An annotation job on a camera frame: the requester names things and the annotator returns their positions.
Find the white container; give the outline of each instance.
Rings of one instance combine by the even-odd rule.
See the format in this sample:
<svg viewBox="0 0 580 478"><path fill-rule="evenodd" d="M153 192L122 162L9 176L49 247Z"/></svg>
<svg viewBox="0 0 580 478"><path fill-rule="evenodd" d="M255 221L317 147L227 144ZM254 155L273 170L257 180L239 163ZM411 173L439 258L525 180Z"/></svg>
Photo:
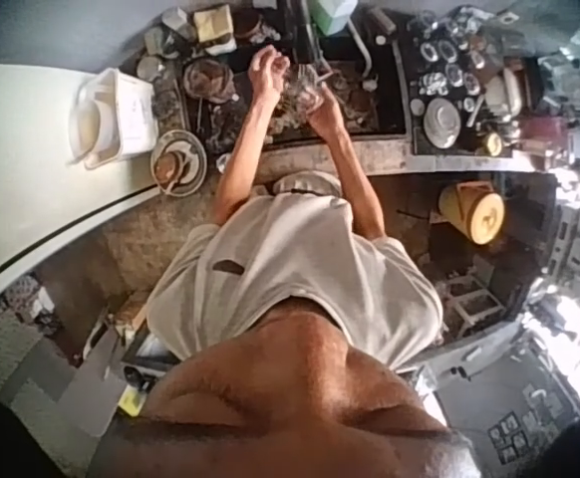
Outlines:
<svg viewBox="0 0 580 478"><path fill-rule="evenodd" d="M310 15L324 35L334 35L346 28L358 0L309 0Z"/></svg>
<svg viewBox="0 0 580 478"><path fill-rule="evenodd" d="M152 114L151 101L154 95L150 83L138 80L121 73L117 69L107 69L86 83L78 93L76 110L83 111L88 102L94 104L99 112L99 119L87 120L91 127L97 125L97 139L90 148L83 151L81 157L86 169L94 169L117 159L133 157L151 151L157 143L157 122ZM114 112L107 116L106 111ZM70 138L88 136L81 132L76 136L75 126L79 122L72 115Z"/></svg>

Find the bottle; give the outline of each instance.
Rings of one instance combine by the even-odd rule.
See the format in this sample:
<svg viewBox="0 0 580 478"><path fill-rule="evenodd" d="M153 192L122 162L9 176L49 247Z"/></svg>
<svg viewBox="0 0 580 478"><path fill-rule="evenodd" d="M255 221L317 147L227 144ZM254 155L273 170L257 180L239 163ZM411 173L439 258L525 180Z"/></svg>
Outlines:
<svg viewBox="0 0 580 478"><path fill-rule="evenodd" d="M309 0L310 15L321 33L326 36L346 28L358 0Z"/></svg>

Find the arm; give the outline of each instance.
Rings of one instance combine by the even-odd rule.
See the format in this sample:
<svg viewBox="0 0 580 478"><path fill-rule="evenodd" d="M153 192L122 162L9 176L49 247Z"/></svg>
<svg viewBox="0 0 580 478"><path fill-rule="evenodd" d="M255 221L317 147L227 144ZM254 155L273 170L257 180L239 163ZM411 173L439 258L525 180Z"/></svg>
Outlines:
<svg viewBox="0 0 580 478"><path fill-rule="evenodd" d="M215 196L214 222L219 226L250 196L266 130L283 92L283 76L289 64L272 46L259 50L252 59L248 71L252 104Z"/></svg>
<svg viewBox="0 0 580 478"><path fill-rule="evenodd" d="M324 102L310 115L309 122L328 144L343 195L352 206L355 232L369 240L385 237L383 208L354 151L339 102L327 87L322 93Z"/></svg>
<svg viewBox="0 0 580 478"><path fill-rule="evenodd" d="M225 224L248 200L274 107L260 101L250 106L232 156L219 180L214 203L215 224Z"/></svg>

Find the counter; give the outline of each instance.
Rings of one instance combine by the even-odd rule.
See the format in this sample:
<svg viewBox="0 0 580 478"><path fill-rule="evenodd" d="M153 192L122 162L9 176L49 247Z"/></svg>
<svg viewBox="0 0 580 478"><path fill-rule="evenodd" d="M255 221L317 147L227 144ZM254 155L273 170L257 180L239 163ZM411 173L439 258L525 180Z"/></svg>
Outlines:
<svg viewBox="0 0 580 478"><path fill-rule="evenodd" d="M73 160L69 113L93 75L0 65L0 293L89 230L157 195L148 156Z"/></svg>
<svg viewBox="0 0 580 478"><path fill-rule="evenodd" d="M469 155L414 155L408 138L370 139L354 142L366 174L407 174L450 171L531 172L529 155L515 151L512 157ZM295 146L264 152L259 162L257 182L268 182L305 169L335 172L325 144Z"/></svg>

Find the yellow bucket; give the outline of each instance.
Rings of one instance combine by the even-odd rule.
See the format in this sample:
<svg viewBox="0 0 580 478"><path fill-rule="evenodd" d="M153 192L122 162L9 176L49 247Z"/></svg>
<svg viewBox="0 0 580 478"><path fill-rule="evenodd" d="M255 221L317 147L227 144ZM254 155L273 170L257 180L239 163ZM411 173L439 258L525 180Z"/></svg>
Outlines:
<svg viewBox="0 0 580 478"><path fill-rule="evenodd" d="M470 181L446 187L438 209L453 227L475 244L491 241L502 227L505 204L488 181Z"/></svg>

